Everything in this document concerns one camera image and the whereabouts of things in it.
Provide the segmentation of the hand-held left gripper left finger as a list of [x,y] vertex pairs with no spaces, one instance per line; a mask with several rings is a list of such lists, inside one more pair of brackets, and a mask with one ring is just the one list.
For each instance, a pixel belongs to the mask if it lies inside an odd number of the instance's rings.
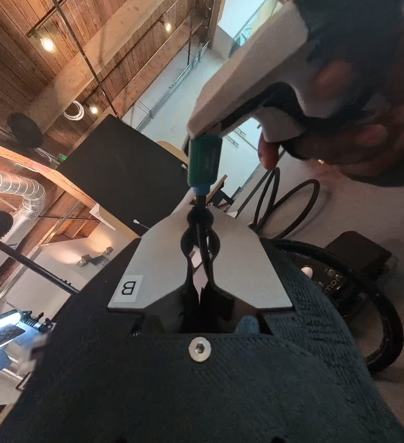
[[189,254],[194,241],[184,206],[143,235],[108,304],[114,313],[159,320],[166,333],[194,319],[199,297]]

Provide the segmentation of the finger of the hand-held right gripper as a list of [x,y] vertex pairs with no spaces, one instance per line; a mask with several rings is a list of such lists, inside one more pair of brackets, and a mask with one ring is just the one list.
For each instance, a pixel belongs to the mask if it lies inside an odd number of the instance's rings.
[[307,66],[309,31],[294,2],[271,16],[202,88],[187,124],[190,138],[224,136],[261,106],[268,88]]
[[283,84],[257,84],[241,90],[238,85],[220,87],[219,136],[227,136],[250,118],[261,125],[266,141],[280,142],[299,136],[304,131],[302,125],[288,111],[271,103],[282,98],[283,88]]

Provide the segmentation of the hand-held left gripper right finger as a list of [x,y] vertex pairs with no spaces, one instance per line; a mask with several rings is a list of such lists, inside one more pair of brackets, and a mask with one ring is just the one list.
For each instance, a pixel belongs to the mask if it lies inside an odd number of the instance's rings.
[[245,316],[263,325],[266,314],[294,307],[259,236],[215,207],[208,246],[210,264],[201,311],[215,332],[232,333]]

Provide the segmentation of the thin black cable green plugs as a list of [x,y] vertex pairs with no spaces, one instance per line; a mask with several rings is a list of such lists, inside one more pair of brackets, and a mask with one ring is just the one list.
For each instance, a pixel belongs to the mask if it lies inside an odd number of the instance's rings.
[[[211,257],[208,239],[211,227],[211,213],[207,209],[207,195],[211,185],[217,177],[222,140],[216,136],[203,136],[189,141],[189,164],[188,164],[188,184],[196,195],[196,203],[190,212],[190,220],[194,222],[198,240],[201,262],[207,277],[210,277]],[[280,170],[274,169],[265,184],[264,191],[255,210],[251,228],[255,233],[259,233],[268,221],[269,217],[291,196],[308,185],[313,186],[313,192],[307,206],[295,221],[283,232],[275,237],[276,240],[283,239],[297,228],[305,220],[313,209],[320,192],[320,183],[316,179],[311,179],[298,185],[289,193],[275,202],[280,180]]]

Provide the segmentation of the white paper sign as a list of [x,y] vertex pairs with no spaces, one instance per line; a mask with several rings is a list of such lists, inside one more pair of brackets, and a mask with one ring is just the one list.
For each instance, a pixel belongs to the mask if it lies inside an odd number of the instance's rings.
[[116,230],[116,228],[114,226],[112,226],[110,224],[110,222],[108,222],[101,214],[100,214],[100,205],[98,203],[96,203],[94,205],[94,207],[92,207],[89,210],[89,214],[91,216],[93,216],[94,218],[96,218],[97,220],[99,220],[101,223],[105,224],[108,228],[110,228],[111,230]]

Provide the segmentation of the black acoustic panel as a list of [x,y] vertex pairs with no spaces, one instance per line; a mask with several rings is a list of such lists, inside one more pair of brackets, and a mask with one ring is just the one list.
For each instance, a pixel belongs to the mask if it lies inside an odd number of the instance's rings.
[[56,169],[142,236],[190,190],[183,160],[108,115]]

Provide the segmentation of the black power brick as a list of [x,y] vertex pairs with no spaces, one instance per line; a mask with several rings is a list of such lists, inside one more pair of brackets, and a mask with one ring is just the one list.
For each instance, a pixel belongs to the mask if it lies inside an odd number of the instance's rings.
[[359,270],[372,280],[385,271],[392,253],[356,231],[346,231],[329,243],[325,250]]

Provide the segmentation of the black thin pole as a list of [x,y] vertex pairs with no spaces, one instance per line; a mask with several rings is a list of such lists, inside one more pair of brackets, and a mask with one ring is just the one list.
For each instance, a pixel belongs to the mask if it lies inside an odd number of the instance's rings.
[[0,241],[0,251],[7,254],[9,257],[13,258],[17,262],[19,262],[21,265],[27,267],[28,269],[32,270],[39,276],[43,277],[45,280],[49,281],[50,283],[54,284],[55,286],[59,287],[63,291],[66,291],[70,295],[77,295],[79,294],[79,290],[77,290],[75,287],[73,287],[71,284],[69,284],[67,281],[62,280],[61,278],[57,277],[47,269],[43,268],[39,264],[35,263],[31,259],[27,258],[26,256],[22,255],[21,253],[17,252],[10,246],[6,245],[5,243]]

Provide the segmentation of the open laptop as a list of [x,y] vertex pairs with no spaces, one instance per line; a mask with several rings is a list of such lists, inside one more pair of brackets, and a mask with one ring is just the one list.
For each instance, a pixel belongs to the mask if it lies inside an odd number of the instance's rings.
[[42,358],[56,322],[32,311],[10,310],[0,314],[0,373],[22,383]]

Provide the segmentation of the black round speaker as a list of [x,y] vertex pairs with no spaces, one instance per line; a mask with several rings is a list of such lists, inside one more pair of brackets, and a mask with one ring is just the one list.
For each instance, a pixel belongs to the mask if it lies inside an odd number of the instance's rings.
[[27,115],[11,113],[7,123],[13,136],[26,148],[41,148],[44,135],[38,125]]

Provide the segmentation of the grey wall bracket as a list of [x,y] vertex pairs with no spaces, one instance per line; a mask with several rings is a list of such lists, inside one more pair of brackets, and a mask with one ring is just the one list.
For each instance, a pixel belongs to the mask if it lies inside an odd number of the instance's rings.
[[107,247],[100,255],[92,257],[89,254],[86,254],[80,258],[80,260],[76,263],[78,267],[84,267],[88,264],[92,264],[98,268],[104,268],[110,262],[110,254],[114,251],[114,249],[109,246]]

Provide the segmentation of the silver ventilation duct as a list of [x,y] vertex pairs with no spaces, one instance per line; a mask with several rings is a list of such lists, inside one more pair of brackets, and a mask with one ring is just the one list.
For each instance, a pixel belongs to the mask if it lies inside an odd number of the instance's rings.
[[46,192],[36,180],[0,172],[0,193],[22,198],[19,208],[12,215],[12,228],[2,238],[3,242],[16,249],[41,215],[46,201]]

